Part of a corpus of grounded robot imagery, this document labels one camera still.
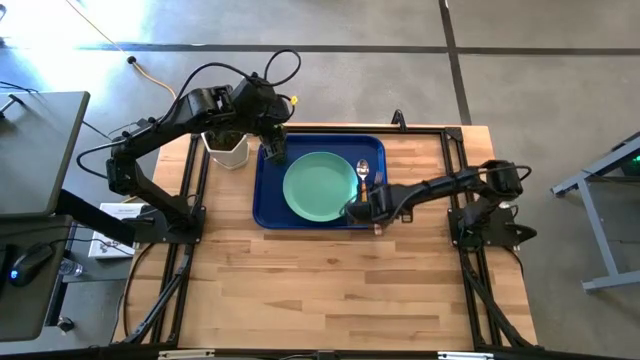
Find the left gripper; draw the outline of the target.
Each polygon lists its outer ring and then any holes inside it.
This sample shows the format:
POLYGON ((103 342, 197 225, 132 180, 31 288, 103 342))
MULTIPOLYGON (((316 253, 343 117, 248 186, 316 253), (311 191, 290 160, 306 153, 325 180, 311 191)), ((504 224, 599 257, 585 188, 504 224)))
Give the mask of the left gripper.
POLYGON ((282 124, 264 125, 258 131, 258 137, 263 146, 263 159, 269 161, 273 155, 271 146, 278 146, 277 162, 284 163, 287 159, 286 145, 287 130, 282 124))

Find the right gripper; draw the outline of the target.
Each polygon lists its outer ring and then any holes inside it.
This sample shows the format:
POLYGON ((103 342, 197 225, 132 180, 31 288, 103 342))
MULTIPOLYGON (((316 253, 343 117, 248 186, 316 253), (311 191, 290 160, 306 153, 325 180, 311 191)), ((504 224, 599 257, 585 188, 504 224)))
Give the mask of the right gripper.
POLYGON ((374 184, 368 193, 368 201, 351 199, 345 204, 348 223, 393 222, 403 195, 403 186, 398 184, 374 184))

